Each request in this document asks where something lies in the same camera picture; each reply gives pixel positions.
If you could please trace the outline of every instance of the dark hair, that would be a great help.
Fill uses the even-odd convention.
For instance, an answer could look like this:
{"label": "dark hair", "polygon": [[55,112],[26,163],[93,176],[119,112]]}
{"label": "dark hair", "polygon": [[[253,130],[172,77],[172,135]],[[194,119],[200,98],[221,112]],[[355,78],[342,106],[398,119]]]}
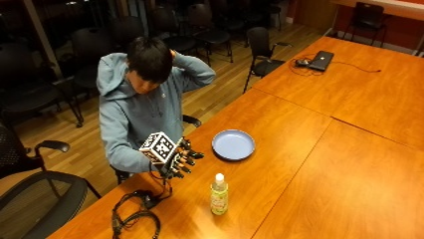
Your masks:
{"label": "dark hair", "polygon": [[129,46],[129,70],[145,81],[164,83],[173,68],[170,48],[161,39],[140,37]]}

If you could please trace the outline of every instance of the plastic bottle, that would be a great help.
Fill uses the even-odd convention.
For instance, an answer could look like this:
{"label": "plastic bottle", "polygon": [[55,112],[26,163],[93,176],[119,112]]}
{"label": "plastic bottle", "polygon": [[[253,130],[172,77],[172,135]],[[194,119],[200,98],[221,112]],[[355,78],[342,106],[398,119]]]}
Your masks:
{"label": "plastic bottle", "polygon": [[222,173],[214,177],[212,184],[212,213],[224,215],[228,210],[228,183],[224,181]]}

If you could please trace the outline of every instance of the sleeve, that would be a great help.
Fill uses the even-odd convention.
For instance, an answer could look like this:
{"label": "sleeve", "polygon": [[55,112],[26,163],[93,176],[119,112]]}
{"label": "sleeve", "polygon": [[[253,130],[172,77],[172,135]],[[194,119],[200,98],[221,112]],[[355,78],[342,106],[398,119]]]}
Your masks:
{"label": "sleeve", "polygon": [[200,59],[176,52],[174,66],[181,70],[176,72],[176,80],[184,84],[184,92],[208,86],[216,77],[212,67]]}
{"label": "sleeve", "polygon": [[128,172],[149,171],[149,159],[129,143],[129,121],[116,101],[101,101],[100,125],[111,165]]}

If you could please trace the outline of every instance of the laptop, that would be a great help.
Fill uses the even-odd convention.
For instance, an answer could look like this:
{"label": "laptop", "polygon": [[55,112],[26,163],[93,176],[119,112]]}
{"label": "laptop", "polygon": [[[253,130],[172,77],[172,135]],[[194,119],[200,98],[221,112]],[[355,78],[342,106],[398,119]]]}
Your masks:
{"label": "laptop", "polygon": [[319,51],[314,60],[309,64],[309,69],[325,72],[330,65],[334,53]]}

